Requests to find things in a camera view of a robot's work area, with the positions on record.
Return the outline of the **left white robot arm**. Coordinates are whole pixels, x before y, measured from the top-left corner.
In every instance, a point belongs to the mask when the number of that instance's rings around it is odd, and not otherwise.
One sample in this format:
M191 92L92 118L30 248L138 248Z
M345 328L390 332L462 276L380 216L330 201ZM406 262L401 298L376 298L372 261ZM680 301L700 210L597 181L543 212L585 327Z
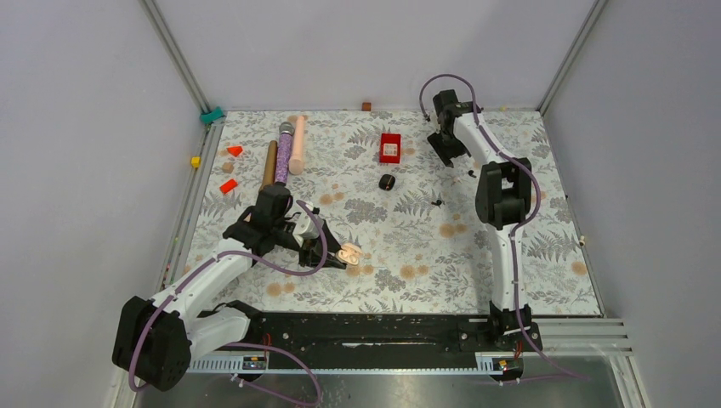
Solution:
M243 349L261 344L264 328L247 312L223 307L201 315L209 300L256 264L300 277L347 267L318 209L298 201L301 213L291 216L294 203L284 184L263 187L191 272L148 299L131 297L123 305L111 360L127 372L134 392L169 390L192 361L229 343Z

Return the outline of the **beige earbud charging case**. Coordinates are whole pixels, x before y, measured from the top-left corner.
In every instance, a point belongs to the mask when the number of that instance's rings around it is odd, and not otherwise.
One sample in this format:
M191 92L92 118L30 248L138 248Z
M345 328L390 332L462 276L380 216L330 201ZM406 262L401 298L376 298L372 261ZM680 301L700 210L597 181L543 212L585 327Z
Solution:
M356 245L344 243L336 252L336 258L345 264L357 266L363 258L364 252Z

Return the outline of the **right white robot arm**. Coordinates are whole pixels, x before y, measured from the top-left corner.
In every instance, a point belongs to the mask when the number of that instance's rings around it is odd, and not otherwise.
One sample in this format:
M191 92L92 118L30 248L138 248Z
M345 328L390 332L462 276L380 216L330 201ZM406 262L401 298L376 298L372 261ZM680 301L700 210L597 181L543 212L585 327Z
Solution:
M487 336L496 349L523 343L542 349L538 325L525 299L520 261L523 224L531 215L531 163L503 152L477 104L461 102L454 90L433 97L438 127L428 142L447 167L470 156L480 163L474 208L491 245L493 287Z

